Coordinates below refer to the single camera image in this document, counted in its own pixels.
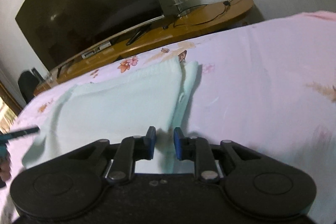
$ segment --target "flower pattern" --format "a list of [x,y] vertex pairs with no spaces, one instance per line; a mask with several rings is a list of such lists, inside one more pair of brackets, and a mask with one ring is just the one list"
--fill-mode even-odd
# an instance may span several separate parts
[[215,70],[215,64],[206,64],[202,66],[202,74],[211,73]]
[[48,105],[51,105],[54,102],[54,99],[51,99],[51,101],[46,102],[45,104],[41,105],[39,109],[37,110],[38,113],[43,113]]
[[336,102],[336,87],[334,85],[331,88],[329,86],[324,86],[319,83],[313,82],[312,84],[307,84],[306,86],[324,95],[329,100],[331,100],[333,103]]
[[180,62],[185,59],[186,55],[186,50],[191,49],[191,48],[196,48],[194,42],[189,42],[189,41],[182,41],[177,44],[178,49],[177,50],[170,50],[168,48],[162,48],[160,52],[157,54],[154,54],[152,57],[147,59],[144,64],[147,64],[149,62],[152,62],[156,59],[161,59],[161,62],[164,62],[166,60],[169,60],[175,56],[179,57]]
[[138,64],[138,61],[138,58],[136,56],[133,56],[130,59],[122,61],[118,69],[120,69],[121,73],[124,73],[125,71],[129,70],[131,66],[136,66]]
[[92,73],[90,73],[90,76],[93,76],[92,78],[96,78],[98,76],[98,71],[99,69],[93,71]]

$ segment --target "black object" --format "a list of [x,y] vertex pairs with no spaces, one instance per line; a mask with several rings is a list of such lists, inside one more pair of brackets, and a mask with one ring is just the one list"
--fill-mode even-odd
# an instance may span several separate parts
[[160,18],[158,0],[25,0],[16,15],[48,70],[111,36]]
[[15,223],[313,224],[304,213],[316,187],[304,172],[231,141],[185,138],[176,128],[177,158],[194,161],[195,174],[134,174],[154,144],[150,127],[145,137],[99,140],[24,171],[10,189],[21,215]]
[[31,72],[33,73],[33,75],[40,81],[40,83],[42,83],[44,81],[42,75],[37,71],[37,69],[32,68]]
[[148,32],[151,28],[151,24],[139,27],[135,35],[133,35],[130,40],[127,41],[126,46],[129,46],[134,43],[135,40],[137,40],[140,36],[142,36],[145,32]]
[[223,4],[224,4],[225,6],[231,6],[231,3],[230,3],[229,0],[224,1]]
[[[7,143],[9,140],[16,139],[18,137],[22,137],[28,134],[37,133],[39,130],[40,129],[38,127],[33,127],[33,128],[22,129],[19,131],[8,132],[6,134],[3,134],[2,132],[0,132],[0,163],[6,160],[6,156],[8,154]],[[3,188],[5,186],[6,186],[6,183],[2,179],[0,179],[0,188]]]
[[28,70],[21,73],[17,84],[26,103],[34,98],[34,90],[39,84],[39,80]]
[[60,75],[60,73],[61,73],[62,67],[63,67],[63,66],[61,66],[61,67],[59,67],[59,68],[57,69],[56,79],[59,78],[59,75]]

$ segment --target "power cord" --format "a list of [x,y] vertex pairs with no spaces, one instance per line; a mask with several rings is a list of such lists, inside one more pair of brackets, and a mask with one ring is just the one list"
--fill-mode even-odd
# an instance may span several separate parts
[[[224,1],[224,2],[223,2],[223,4],[224,4],[224,11],[221,12],[220,14],[218,14],[217,16],[215,16],[214,18],[210,19],[210,20],[207,20],[207,21],[204,21],[204,22],[201,22],[201,23],[197,23],[197,24],[185,24],[185,23],[183,23],[183,24],[175,25],[175,22],[174,22],[174,23],[173,23],[173,28],[178,27],[178,26],[184,26],[184,25],[187,25],[187,26],[197,26],[197,25],[202,25],[202,24],[205,24],[205,23],[209,23],[209,22],[215,20],[215,19],[216,19],[217,17],[219,17],[220,15],[224,14],[224,13],[226,12],[226,8],[227,8],[227,7],[232,6],[232,5],[236,5],[236,4],[239,3],[241,0],[239,0],[239,1],[236,2],[235,4],[232,4],[232,5],[231,5],[231,2],[232,2],[232,1],[233,1],[233,0],[226,0],[226,1]],[[187,9],[184,9],[182,12],[179,13],[179,15],[182,14],[184,11],[186,11],[186,10],[188,10],[188,9],[191,9],[191,8],[194,8],[194,7],[198,7],[198,6],[206,6],[206,5],[208,5],[208,4],[200,4],[200,5],[191,6],[191,7],[187,8]]]

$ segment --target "black cable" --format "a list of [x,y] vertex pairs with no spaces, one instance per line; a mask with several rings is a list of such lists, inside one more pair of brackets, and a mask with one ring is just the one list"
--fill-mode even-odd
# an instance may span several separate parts
[[[223,2],[223,4],[224,4],[224,11],[221,12],[220,14],[218,14],[217,16],[215,16],[214,18],[208,20],[208,21],[201,22],[201,23],[197,23],[197,24],[178,24],[178,25],[175,25],[175,22],[174,22],[174,23],[173,23],[173,28],[178,27],[178,26],[183,26],[183,25],[197,26],[197,25],[202,25],[202,24],[205,24],[205,23],[209,23],[209,22],[215,20],[215,19],[216,19],[217,17],[219,17],[220,15],[224,14],[224,13],[226,12],[226,7],[227,7],[227,6],[231,6],[231,2],[232,2],[232,1],[233,1],[233,0],[227,0],[227,1],[224,1],[224,2]],[[202,6],[202,5],[208,5],[208,4],[195,5],[195,6],[192,6],[192,7],[190,7],[190,8],[197,7],[197,6]]]
[[177,17],[179,17],[179,15],[182,14],[183,12],[185,12],[186,10],[189,10],[189,9],[191,9],[191,8],[195,8],[195,7],[199,7],[199,6],[206,6],[206,5],[208,5],[208,4],[199,4],[199,5],[195,5],[195,6],[191,6],[191,7],[189,7],[189,8],[186,8],[186,9],[182,10],[182,11],[177,15]]

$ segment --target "human hand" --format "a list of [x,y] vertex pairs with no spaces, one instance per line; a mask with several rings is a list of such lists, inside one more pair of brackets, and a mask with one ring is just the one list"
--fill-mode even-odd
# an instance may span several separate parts
[[11,178],[11,156],[8,153],[6,159],[0,164],[0,178],[7,181]]

